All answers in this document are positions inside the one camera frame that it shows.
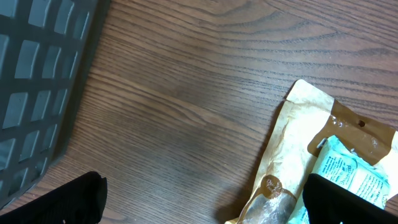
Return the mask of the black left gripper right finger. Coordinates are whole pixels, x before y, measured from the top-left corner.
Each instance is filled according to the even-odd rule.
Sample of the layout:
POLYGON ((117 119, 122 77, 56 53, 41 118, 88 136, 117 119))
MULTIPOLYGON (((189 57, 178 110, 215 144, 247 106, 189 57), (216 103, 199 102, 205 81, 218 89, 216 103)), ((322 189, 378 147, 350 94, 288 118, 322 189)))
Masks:
POLYGON ((318 174, 308 176, 302 197, 310 224, 397 223, 397 216, 318 174))

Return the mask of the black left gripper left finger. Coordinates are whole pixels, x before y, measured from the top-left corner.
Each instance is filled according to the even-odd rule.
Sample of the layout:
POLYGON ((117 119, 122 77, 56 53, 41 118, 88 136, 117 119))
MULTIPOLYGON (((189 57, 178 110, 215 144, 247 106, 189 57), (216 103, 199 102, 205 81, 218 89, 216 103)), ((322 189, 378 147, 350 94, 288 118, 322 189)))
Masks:
POLYGON ((107 179, 91 171, 1 215, 1 224, 97 224, 103 217, 107 179))

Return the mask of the teal wet wipes pack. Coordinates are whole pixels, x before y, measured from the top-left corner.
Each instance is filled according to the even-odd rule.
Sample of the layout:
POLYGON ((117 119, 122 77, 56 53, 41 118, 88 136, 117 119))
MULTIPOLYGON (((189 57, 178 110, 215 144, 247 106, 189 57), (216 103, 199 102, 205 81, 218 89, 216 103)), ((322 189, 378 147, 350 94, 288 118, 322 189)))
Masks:
MULTIPOLYGON (((349 152, 336 136, 327 139, 310 174, 318 174, 383 210, 391 191, 387 176, 349 152)), ((302 194, 289 223, 310 223, 302 194)))

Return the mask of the brown snack bag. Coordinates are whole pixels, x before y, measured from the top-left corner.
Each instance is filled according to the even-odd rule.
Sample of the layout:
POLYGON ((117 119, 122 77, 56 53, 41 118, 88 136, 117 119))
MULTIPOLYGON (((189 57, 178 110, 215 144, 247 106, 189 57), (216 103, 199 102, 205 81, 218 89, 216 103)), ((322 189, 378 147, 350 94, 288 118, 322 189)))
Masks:
POLYGON ((349 152, 387 176, 397 194, 397 131, 360 116, 297 80, 287 95, 262 157, 250 199, 236 223, 289 223, 323 145, 336 136, 349 152))

